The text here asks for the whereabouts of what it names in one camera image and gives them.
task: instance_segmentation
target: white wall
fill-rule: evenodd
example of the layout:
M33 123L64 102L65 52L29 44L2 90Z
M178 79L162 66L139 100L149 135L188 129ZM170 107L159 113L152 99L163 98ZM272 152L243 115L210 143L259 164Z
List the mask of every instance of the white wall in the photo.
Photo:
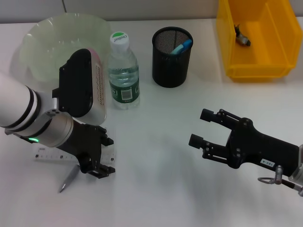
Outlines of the white wall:
M218 6L218 0L64 1L67 12L94 14L106 20L208 18L216 16ZM303 16L303 0L290 2L296 15ZM0 23L37 22L63 12L62 0L0 0Z
M243 0L251 4L253 0ZM218 0L64 0L68 12L95 14L105 20L216 17ZM290 0L303 16L303 0Z
M0 0L0 23L37 22L63 12L61 0Z

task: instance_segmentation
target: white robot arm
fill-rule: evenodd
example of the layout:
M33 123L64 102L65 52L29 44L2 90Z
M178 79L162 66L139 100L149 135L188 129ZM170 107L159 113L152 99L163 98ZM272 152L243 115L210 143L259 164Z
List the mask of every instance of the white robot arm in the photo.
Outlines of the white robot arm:
M95 54L78 50L60 68L59 87L52 94L36 92L0 73L0 127L7 135L74 155L83 173L97 178L114 173L114 168L100 164L101 144L114 143L98 126L106 116L100 68Z

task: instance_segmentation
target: pen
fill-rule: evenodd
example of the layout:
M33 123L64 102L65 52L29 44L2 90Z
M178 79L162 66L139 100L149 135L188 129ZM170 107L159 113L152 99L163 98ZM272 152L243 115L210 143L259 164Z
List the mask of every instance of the pen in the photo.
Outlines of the pen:
M179 54L186 51L191 46L192 42L191 39L187 39L183 44L177 46L170 54Z
M67 188L72 183L72 181L78 175L79 170L80 170L80 166L75 165L74 168L71 170L70 174L64 180L62 186L59 188L59 193L61 193L65 188Z

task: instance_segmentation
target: white bottle cap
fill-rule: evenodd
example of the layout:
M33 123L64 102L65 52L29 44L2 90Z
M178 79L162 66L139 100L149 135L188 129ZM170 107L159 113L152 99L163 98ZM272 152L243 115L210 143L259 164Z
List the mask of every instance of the white bottle cap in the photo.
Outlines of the white bottle cap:
M129 47L128 34L125 32L115 32L110 36L110 46L115 53L123 53Z

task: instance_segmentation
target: metal ring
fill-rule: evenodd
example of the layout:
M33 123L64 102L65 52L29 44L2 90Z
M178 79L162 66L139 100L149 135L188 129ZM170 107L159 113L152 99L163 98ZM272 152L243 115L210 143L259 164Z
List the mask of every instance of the metal ring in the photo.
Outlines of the metal ring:
M259 177L258 181L260 181L262 183L266 183L266 184L274 184L275 183L274 178L271 178L271 177Z

